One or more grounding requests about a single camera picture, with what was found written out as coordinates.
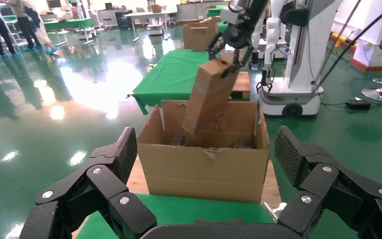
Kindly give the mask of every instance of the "white robot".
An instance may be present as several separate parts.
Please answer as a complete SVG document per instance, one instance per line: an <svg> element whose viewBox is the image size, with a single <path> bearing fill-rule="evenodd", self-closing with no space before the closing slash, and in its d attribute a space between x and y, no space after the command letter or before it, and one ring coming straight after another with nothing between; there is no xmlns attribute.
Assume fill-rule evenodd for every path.
<svg viewBox="0 0 382 239"><path fill-rule="evenodd" d="M330 29L341 2L298 0L296 5L293 2L283 5L283 0L272 1L259 90L259 104L264 114L285 117L317 115L323 88L316 87L315 77L321 74ZM272 54L276 51L281 20L293 25L290 55L284 77L273 78Z"/></svg>
<svg viewBox="0 0 382 239"><path fill-rule="evenodd" d="M67 4L67 6L75 7L79 19L90 17L87 6L83 5L83 2L81 0L65 0L65 3Z"/></svg>
<svg viewBox="0 0 382 239"><path fill-rule="evenodd" d="M320 107L322 87L316 87L316 76L324 60L330 29L343 0L272 0L272 17L267 21L267 46L264 56L262 80L257 85L259 104L264 114L271 116L315 116ZM250 43L268 0L237 0L220 13L222 21L229 23L223 33L217 33L207 47L212 59L226 44L235 48L233 66L222 76L234 72L256 52ZM289 56L284 77L271 76L272 59L278 48L284 27L292 25ZM223 43L215 47L222 36ZM247 53L239 61L239 49L247 47Z"/></svg>
<svg viewBox="0 0 382 239"><path fill-rule="evenodd" d="M253 66L258 66L258 69L261 68L261 65L263 62L261 59L264 59L264 55L266 52L267 40L261 39L260 35L263 34L263 22L264 22L264 19L266 17L266 9L268 8L268 6L271 6L270 0L269 0L268 5L266 6L266 8L263 10L262 15L261 15L260 19L258 20L255 28L254 28L254 32L251 35L251 44L253 45L254 49L253 49L253 54L251 55L251 61L249 64L250 70L255 69L255 68L253 68ZM287 46L287 42L285 40L285 35L286 35L286 25L281 23L280 36L279 36L279 40L276 44L277 47L280 48L281 50L276 51L274 53L273 59L284 59L286 57L286 55L285 55L286 48L285 47Z"/></svg>

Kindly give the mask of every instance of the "green epoxy floor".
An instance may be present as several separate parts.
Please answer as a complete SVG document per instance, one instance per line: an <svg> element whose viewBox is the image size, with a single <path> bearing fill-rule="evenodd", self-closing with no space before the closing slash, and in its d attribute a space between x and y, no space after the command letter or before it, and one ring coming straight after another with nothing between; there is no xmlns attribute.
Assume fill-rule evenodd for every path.
<svg viewBox="0 0 382 239"><path fill-rule="evenodd" d="M40 190L79 169L94 148L113 143L125 127L141 131L148 116L125 96L147 74L148 64L182 48L182 27L169 31L167 41L142 37L137 43L132 43L132 31L103 32L91 46L82 46L69 35L61 57L37 52L22 53L21 59L5 63L0 60L0 239L24 222ZM380 74L359 72L349 65L350 58L325 83L325 102L362 98L362 88L378 87L365 78ZM283 62L277 63L276 75L284 71L279 64ZM253 89L260 73L250 74ZM251 99L257 99L255 90ZM266 119L284 201L294 189L273 154L281 125L305 141L326 147L350 169L382 183L382 107L351 113L322 106L316 118ZM356 238L336 215L326 212L313 238L337 237Z"/></svg>

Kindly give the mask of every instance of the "cardboard box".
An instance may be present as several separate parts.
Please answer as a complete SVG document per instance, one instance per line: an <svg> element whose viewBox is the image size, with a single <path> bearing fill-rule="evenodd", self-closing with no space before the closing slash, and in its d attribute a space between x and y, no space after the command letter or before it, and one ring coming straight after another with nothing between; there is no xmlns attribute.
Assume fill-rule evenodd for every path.
<svg viewBox="0 0 382 239"><path fill-rule="evenodd" d="M220 17L219 16L210 16L202 21L200 21L200 23L202 22L220 22Z"/></svg>
<svg viewBox="0 0 382 239"><path fill-rule="evenodd" d="M184 49L206 51L217 32L217 22L188 23L184 25Z"/></svg>
<svg viewBox="0 0 382 239"><path fill-rule="evenodd" d="M138 137L150 194L260 203L269 138L262 112L256 123L257 103L229 102L225 114L196 135L181 126L187 104L162 102L163 118L156 107ZM178 135L184 146L172 145ZM236 142L255 149L231 148Z"/></svg>
<svg viewBox="0 0 382 239"><path fill-rule="evenodd" d="M228 106L238 71L221 74L232 65L234 53L223 54L199 66L182 126L194 134L219 118Z"/></svg>

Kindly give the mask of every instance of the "green tablecloth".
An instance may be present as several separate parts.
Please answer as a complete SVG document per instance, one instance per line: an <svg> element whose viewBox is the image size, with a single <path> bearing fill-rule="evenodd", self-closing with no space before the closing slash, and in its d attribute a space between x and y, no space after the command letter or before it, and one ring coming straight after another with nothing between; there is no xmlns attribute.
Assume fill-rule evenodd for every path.
<svg viewBox="0 0 382 239"><path fill-rule="evenodd" d="M209 8L207 11L207 17L220 16L220 11L225 7L228 7L228 5L218 5L216 8Z"/></svg>
<svg viewBox="0 0 382 239"><path fill-rule="evenodd" d="M208 61L205 51L178 49L168 52L133 90L143 113L146 105L161 106L162 100L188 100L198 66Z"/></svg>
<svg viewBox="0 0 382 239"><path fill-rule="evenodd" d="M157 225L190 224L195 219L227 222L242 219L243 223L272 223L273 220L259 204L210 201L137 194L157 218ZM92 214L77 239L117 239L99 213Z"/></svg>
<svg viewBox="0 0 382 239"><path fill-rule="evenodd" d="M64 28L87 28L95 26L91 18L71 19L67 22L50 21L45 22L44 24L46 31L60 30Z"/></svg>
<svg viewBox="0 0 382 239"><path fill-rule="evenodd" d="M224 32L224 31L227 29L228 24L227 24L227 23L223 23L223 22L219 22L219 23L217 24L217 26L218 26L218 30L219 30L220 32Z"/></svg>

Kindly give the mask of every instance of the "black cable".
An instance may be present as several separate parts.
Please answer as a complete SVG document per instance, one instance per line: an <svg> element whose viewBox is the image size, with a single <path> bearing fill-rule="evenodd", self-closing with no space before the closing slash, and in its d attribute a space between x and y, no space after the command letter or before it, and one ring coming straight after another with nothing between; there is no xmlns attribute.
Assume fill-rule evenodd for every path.
<svg viewBox="0 0 382 239"><path fill-rule="evenodd" d="M333 46L336 45L336 43L339 41L340 37L342 36L343 34L343 31L345 30L345 28L348 26L348 23L349 21L351 20L352 16L354 15L355 11L357 10L358 8L358 5L360 4L361 0L358 0L357 3L355 4L354 8L352 9L351 13L349 14L348 18L346 19L346 22L345 24L343 25L342 29L340 30L339 32L339 35L337 36ZM317 82L318 79L320 78L321 76L321 73L323 72L324 70L324 67L326 67L326 63L327 61L329 60L330 58L330 55L332 54L332 51L333 51L333 47L330 49L330 51L326 54L325 58L324 58L324 61L323 61L323 64L320 68L320 71L318 71L318 74L317 74L317 77L315 78L315 81Z"/></svg>
<svg viewBox="0 0 382 239"><path fill-rule="evenodd" d="M337 63L340 59L342 59L343 55L351 48L351 46L358 40L362 35L364 35L374 24L376 24L380 19L382 19L382 14L378 16L376 19L374 19L358 36L354 38L354 40L348 45L348 47L345 48L345 50L339 55L339 57L336 59L336 61L333 63L332 67L329 69L329 71L326 73L326 75L321 79L321 81L318 83L319 86L321 86L324 81L327 79L327 77L330 75L330 73L333 71L333 69L336 67Z"/></svg>

